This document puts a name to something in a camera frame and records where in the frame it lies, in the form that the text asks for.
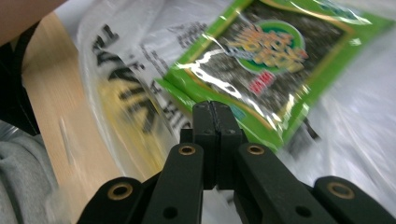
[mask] package sealed edge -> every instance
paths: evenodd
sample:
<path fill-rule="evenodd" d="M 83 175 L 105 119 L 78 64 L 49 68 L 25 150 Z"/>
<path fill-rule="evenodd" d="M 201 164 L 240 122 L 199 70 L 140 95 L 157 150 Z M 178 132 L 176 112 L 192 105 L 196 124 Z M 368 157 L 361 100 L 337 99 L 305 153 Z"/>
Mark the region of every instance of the package sealed edge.
<path fill-rule="evenodd" d="M 159 83 L 189 110 L 192 102 L 226 103 L 250 141 L 277 150 L 391 24 L 328 0 L 236 0 Z"/>

